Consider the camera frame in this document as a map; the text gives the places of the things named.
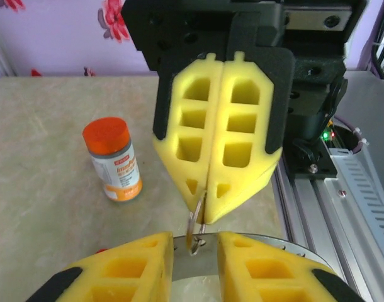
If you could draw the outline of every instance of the orange label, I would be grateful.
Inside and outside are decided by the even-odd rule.
[[[105,191],[108,197],[114,201],[128,201],[132,198],[135,198],[140,191],[142,190],[142,180],[139,181],[134,186],[129,186],[126,188],[123,187],[113,187],[109,184],[105,184]]]

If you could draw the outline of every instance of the metal ring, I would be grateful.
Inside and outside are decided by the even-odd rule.
[[[203,203],[206,199],[206,190],[203,191],[203,194],[199,198],[198,204],[196,205],[195,212],[189,212],[189,219],[188,219],[188,227],[186,229],[186,249],[189,251],[189,254],[191,256],[195,256],[198,253],[199,247],[202,244],[202,239],[199,237],[196,237],[193,235],[193,230],[195,228],[195,223],[198,219],[198,215],[200,212],[200,208],[202,207]],[[206,225],[202,224],[199,229],[199,234],[203,234],[205,232]]]

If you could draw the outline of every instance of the table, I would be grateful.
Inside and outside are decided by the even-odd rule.
[[[152,143],[157,77],[0,80],[0,301],[24,301],[52,274],[156,232],[184,235],[188,210]],[[129,126],[143,191],[106,198],[82,139],[103,116]],[[281,236],[269,184],[207,232]],[[174,282],[173,301],[218,301],[218,278]]]

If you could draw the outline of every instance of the bolt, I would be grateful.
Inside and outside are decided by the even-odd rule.
[[[339,194],[340,197],[346,197],[347,196],[347,192],[345,190],[338,190],[337,193]]]
[[[312,174],[315,174],[318,172],[318,166],[315,165],[315,164],[312,164],[310,165],[310,167],[308,168],[308,171],[310,171]]]
[[[333,28],[336,27],[341,22],[341,19],[339,16],[329,16],[325,19],[324,25],[327,28]]]

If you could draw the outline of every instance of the pill bottle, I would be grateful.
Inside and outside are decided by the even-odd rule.
[[[96,172],[107,197],[128,201],[142,189],[142,180],[126,122],[117,117],[92,121],[83,130]]]

